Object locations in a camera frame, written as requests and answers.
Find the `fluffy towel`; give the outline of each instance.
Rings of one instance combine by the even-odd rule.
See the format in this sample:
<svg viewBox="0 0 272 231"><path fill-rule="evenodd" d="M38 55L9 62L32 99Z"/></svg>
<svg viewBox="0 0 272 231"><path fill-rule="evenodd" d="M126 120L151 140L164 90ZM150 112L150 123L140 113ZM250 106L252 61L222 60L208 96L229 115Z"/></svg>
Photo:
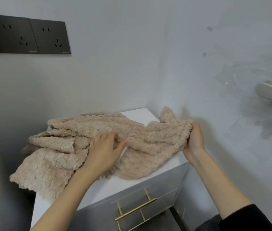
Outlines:
<svg viewBox="0 0 272 231"><path fill-rule="evenodd" d="M151 121L147 127L120 113L49 120L50 130L28 139L29 144L22 153L31 155L10 176L10 181L53 201L85 162L90 140L106 132L119 133L115 145L124 139L128 143L125 153L105 177L148 176L183 149L192 129L192 120L177 120L167 107L162 110L160 120Z"/></svg>

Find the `left hand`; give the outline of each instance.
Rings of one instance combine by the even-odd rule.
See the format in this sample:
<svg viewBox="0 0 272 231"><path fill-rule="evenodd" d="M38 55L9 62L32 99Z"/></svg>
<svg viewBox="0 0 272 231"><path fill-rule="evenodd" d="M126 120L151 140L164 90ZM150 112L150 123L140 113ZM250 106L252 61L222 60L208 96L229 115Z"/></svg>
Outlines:
<svg viewBox="0 0 272 231"><path fill-rule="evenodd" d="M117 132L99 135L90 143L84 167L89 168L97 178L118 161L126 146L127 140L124 140L115 150L113 149L116 135L118 135Z"/></svg>

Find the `hand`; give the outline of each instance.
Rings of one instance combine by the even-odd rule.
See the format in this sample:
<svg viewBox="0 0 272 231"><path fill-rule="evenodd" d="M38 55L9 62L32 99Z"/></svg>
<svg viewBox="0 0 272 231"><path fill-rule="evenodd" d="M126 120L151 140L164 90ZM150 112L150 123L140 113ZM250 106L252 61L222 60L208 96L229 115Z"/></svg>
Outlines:
<svg viewBox="0 0 272 231"><path fill-rule="evenodd" d="M89 154L84 167L89 168L97 178L117 162L126 146L127 140L124 140L117 149L113 149L116 135L118 133L103 134L95 137L90 143Z"/></svg>
<svg viewBox="0 0 272 231"><path fill-rule="evenodd" d="M186 159L193 165L198 161L199 154L206 152L204 148L204 136L198 122L192 123L192 131L187 139L187 145L183 149Z"/></svg>

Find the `forearm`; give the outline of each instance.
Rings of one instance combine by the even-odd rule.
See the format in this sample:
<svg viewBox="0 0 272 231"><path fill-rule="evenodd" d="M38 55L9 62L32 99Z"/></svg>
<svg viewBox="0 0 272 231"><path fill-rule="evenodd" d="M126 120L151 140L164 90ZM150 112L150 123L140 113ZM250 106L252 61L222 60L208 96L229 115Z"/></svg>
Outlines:
<svg viewBox="0 0 272 231"><path fill-rule="evenodd" d="M197 154L194 167L223 219L251 204L206 151Z"/></svg>
<svg viewBox="0 0 272 231"><path fill-rule="evenodd" d="M96 179L97 176L88 167L79 169L31 230L65 231L82 198Z"/></svg>

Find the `right hand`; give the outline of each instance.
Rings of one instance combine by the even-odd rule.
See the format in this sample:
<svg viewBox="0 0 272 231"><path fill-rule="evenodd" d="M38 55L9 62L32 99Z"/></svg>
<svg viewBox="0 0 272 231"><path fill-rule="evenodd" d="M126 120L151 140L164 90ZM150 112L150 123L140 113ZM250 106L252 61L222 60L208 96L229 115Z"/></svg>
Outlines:
<svg viewBox="0 0 272 231"><path fill-rule="evenodd" d="M192 123L192 131L187 139L187 145L183 149L186 159L193 166L198 162L198 156L205 151L204 136L198 122Z"/></svg>

